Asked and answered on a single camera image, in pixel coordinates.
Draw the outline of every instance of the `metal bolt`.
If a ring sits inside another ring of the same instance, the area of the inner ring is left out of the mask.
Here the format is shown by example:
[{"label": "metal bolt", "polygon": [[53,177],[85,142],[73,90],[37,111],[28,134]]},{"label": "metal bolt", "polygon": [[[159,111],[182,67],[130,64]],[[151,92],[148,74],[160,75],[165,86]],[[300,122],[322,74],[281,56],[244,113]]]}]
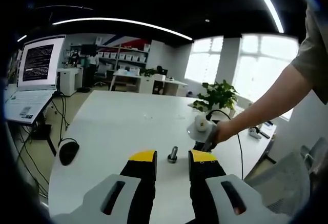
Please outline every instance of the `metal bolt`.
[{"label": "metal bolt", "polygon": [[176,153],[178,152],[178,146],[174,146],[170,155],[168,155],[168,162],[171,164],[176,163],[178,157]]}]

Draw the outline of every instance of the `bright window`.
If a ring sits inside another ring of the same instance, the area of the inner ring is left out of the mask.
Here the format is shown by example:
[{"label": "bright window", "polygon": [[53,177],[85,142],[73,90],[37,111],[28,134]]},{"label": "bright window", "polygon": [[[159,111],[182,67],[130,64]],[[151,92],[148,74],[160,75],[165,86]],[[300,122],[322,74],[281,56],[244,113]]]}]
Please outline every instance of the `bright window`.
[{"label": "bright window", "polygon": [[196,40],[184,77],[198,83],[213,84],[220,62],[223,37]]},{"label": "bright window", "polygon": [[[240,96],[257,101],[296,57],[296,39],[277,35],[244,35],[233,85]],[[282,117],[290,119],[293,110]]]}]

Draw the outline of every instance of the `laptop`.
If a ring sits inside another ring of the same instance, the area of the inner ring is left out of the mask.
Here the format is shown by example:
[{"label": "laptop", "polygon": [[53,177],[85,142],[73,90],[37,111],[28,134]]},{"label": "laptop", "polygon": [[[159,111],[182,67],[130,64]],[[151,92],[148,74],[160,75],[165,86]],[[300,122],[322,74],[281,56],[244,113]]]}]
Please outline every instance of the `laptop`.
[{"label": "laptop", "polygon": [[24,44],[17,88],[5,102],[7,120],[34,123],[56,91],[57,67],[64,35]]}]

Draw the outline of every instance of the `sleeve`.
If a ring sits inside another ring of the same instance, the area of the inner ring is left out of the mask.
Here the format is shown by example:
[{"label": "sleeve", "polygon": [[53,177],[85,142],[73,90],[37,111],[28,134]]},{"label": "sleeve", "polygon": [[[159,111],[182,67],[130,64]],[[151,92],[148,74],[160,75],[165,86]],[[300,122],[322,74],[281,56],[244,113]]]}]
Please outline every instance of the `sleeve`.
[{"label": "sleeve", "polygon": [[305,26],[305,40],[291,65],[313,83],[313,91],[324,104],[327,104],[328,56],[321,33],[309,8],[306,10]]}]

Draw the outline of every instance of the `black computer mouse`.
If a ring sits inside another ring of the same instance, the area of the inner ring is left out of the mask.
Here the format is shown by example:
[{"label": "black computer mouse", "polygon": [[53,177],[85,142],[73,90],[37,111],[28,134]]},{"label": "black computer mouse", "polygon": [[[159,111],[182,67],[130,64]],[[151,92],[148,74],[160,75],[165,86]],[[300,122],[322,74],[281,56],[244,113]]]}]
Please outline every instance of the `black computer mouse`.
[{"label": "black computer mouse", "polygon": [[72,141],[64,144],[59,151],[61,164],[64,166],[69,165],[73,161],[79,148],[80,146],[77,142]]}]

